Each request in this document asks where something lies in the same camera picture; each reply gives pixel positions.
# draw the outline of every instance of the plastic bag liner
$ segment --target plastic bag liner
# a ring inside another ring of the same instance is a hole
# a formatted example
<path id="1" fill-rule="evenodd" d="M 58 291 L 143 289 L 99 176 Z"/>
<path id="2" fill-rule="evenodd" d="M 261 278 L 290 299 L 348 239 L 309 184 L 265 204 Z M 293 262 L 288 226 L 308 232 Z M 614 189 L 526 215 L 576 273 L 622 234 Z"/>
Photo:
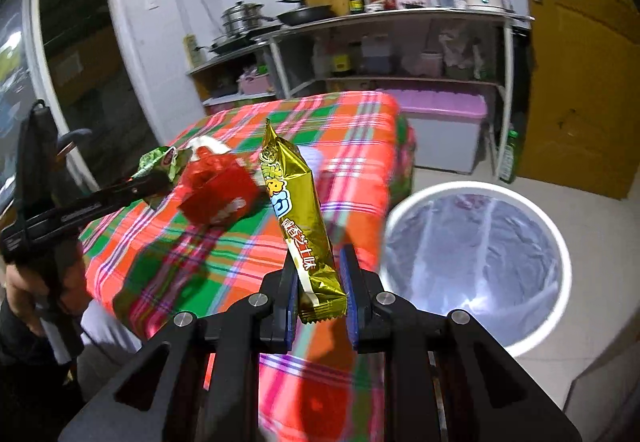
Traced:
<path id="1" fill-rule="evenodd" d="M 387 232 L 392 292 L 417 308 L 469 311 L 502 346 L 535 331 L 558 300 L 557 249 L 535 221 L 500 199 L 452 194 L 422 200 Z"/>

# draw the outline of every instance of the frying pan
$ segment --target frying pan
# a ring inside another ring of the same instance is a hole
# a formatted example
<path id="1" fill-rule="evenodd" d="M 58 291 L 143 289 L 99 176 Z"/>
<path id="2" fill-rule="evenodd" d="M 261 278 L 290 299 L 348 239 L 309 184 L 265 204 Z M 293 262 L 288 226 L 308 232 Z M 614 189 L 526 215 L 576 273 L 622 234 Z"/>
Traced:
<path id="1" fill-rule="evenodd" d="M 302 24 L 310 24 L 311 22 L 335 18 L 336 16 L 331 6 L 307 6 L 306 0 L 278 0 L 278 2 L 300 5 L 298 9 L 278 15 L 279 21 L 286 26 L 301 26 Z"/>

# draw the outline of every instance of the silver screw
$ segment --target silver screw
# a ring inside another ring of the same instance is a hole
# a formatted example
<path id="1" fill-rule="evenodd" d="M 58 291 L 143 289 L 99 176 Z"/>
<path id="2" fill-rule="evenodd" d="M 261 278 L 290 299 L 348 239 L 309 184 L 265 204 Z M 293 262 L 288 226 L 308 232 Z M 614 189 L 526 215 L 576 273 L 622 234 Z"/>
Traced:
<path id="1" fill-rule="evenodd" d="M 180 312 L 174 317 L 174 324 L 178 327 L 186 327 L 193 321 L 193 314 L 190 312 Z"/>
<path id="2" fill-rule="evenodd" d="M 467 314 L 464 310 L 454 310 L 453 314 L 451 314 L 451 319 L 453 323 L 458 323 L 459 325 L 466 325 L 469 323 L 471 319 L 469 314 Z"/>
<path id="3" fill-rule="evenodd" d="M 262 294 L 261 292 L 256 292 L 249 296 L 249 305 L 252 307 L 261 307 L 265 303 L 267 303 L 269 298 L 266 294 Z"/>
<path id="4" fill-rule="evenodd" d="M 378 292 L 376 299 L 380 305 L 391 305 L 396 300 L 396 296 L 390 292 Z"/>

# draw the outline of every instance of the checkered tablecloth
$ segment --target checkered tablecloth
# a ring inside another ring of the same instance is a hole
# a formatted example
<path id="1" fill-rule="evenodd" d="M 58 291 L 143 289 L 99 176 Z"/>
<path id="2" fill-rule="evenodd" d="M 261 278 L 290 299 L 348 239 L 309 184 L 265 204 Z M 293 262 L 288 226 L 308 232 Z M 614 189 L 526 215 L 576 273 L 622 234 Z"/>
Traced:
<path id="1" fill-rule="evenodd" d="M 174 144 L 211 135 L 257 159 L 266 117 L 278 135 L 324 154 L 316 189 L 334 249 L 353 243 L 360 265 L 375 271 L 388 209 L 411 191 L 415 142 L 395 99 L 344 92 L 244 106 L 203 119 Z M 178 204 L 136 203 L 82 234 L 89 291 L 143 338 L 177 311 L 226 310 L 286 256 L 270 207 L 202 231 Z M 278 440 L 381 440 L 382 415 L 381 359 L 351 350 L 344 319 L 298 323 L 289 354 L 260 358 L 260 424 Z"/>

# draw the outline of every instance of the wooden door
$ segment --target wooden door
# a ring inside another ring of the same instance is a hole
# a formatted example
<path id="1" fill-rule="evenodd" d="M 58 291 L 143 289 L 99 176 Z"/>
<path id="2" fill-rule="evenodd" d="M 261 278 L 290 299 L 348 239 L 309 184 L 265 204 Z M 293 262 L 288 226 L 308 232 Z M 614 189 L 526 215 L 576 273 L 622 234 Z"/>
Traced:
<path id="1" fill-rule="evenodd" d="M 632 0 L 529 0 L 535 66 L 518 174 L 614 198 L 640 162 Z"/>

